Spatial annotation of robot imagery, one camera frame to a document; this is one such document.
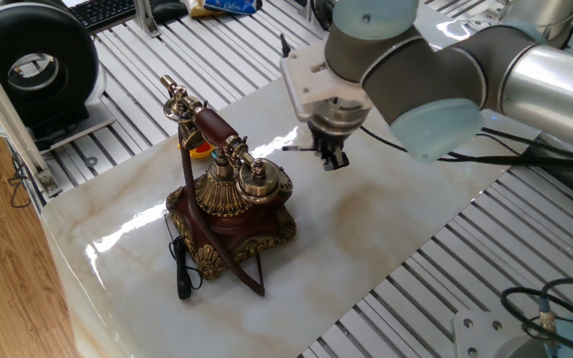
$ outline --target metal bracket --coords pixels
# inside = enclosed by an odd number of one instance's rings
[[[508,313],[459,311],[453,318],[457,358],[547,358]]]
[[[63,189],[57,185],[57,182],[50,170],[44,170],[37,173],[36,178],[38,179],[37,181],[39,182],[39,185],[41,185],[46,194],[48,194],[48,197],[54,198],[63,192]]]
[[[158,31],[158,26],[154,17],[151,14],[151,5],[149,0],[134,0],[134,8],[136,9],[135,20],[136,24],[143,29],[149,36],[157,37],[160,36],[160,31]]]
[[[61,189],[55,182],[54,176],[48,168],[48,164],[39,152],[39,149],[37,149],[37,145],[30,136],[30,133],[26,129],[21,117],[19,117],[19,113],[15,110],[15,107],[10,101],[10,98],[8,98],[8,95],[6,95],[1,84],[0,123],[8,135],[12,146],[19,153],[22,161],[28,167],[29,174],[37,178],[38,182],[44,186],[44,189],[50,197],[59,194]]]

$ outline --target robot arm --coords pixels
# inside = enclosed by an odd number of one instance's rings
[[[497,25],[433,52],[413,26],[417,0],[342,0],[324,44],[283,59],[295,113],[333,170],[376,106],[420,162],[472,138],[484,108],[573,142],[573,56],[533,27]]]

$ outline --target antique telephone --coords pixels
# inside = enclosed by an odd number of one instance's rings
[[[249,153],[241,138],[216,111],[169,76],[161,78],[170,100],[165,116],[178,123],[185,187],[167,197],[167,210],[181,240],[205,279],[230,269],[260,296],[265,287],[240,263],[295,236],[295,220],[285,208],[292,183],[282,168]],[[194,180],[189,151],[205,141],[215,146],[207,172]]]

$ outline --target marble surface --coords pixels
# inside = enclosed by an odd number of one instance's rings
[[[310,143],[282,80],[221,114],[250,136],[255,156],[282,165],[294,184],[286,206],[298,233],[262,255],[267,296],[226,271],[190,300],[178,299],[163,218],[167,194],[183,179],[176,138],[168,138],[43,211],[85,357],[294,357],[505,169],[419,164],[358,131],[346,142],[350,166],[324,172],[311,153],[281,152],[283,145]],[[493,128],[537,134],[504,117],[485,117]],[[378,112],[365,125],[392,139]],[[483,137],[458,151],[508,154]],[[196,160],[194,172],[206,166]],[[252,261],[245,267],[256,271]]]

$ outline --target ornate gold decoration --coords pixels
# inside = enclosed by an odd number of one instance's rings
[[[170,202],[170,197],[176,192],[172,193],[167,197],[168,203]],[[274,248],[279,244],[284,244],[291,241],[295,237],[296,225],[293,217],[288,213],[287,208],[281,207],[277,213],[276,218],[278,219],[278,236],[262,236],[249,238],[244,245],[240,246],[234,252],[234,259],[237,263],[241,263],[248,258],[252,258],[255,255],[261,254],[268,249]],[[205,279],[214,279],[220,277],[220,275],[227,269],[225,263],[222,262],[218,253],[214,250],[211,245],[205,245],[196,251],[194,247],[193,238],[191,231],[185,224],[185,220],[180,216],[170,213],[171,219],[180,233],[180,237],[187,246],[189,255],[196,263],[197,269],[202,273]]]
[[[217,181],[209,174],[196,182],[196,201],[206,213],[219,217],[240,215],[251,208],[236,190],[233,180]]]
[[[198,249],[195,256],[192,257],[196,262],[196,269],[203,273],[206,279],[219,277],[225,269],[225,264],[220,260],[220,256],[214,250],[214,247],[207,244]]]
[[[285,169],[282,167],[280,167],[279,178],[280,178],[280,192],[284,194],[286,193],[290,194],[293,191],[293,182],[290,181],[290,178],[285,173]]]

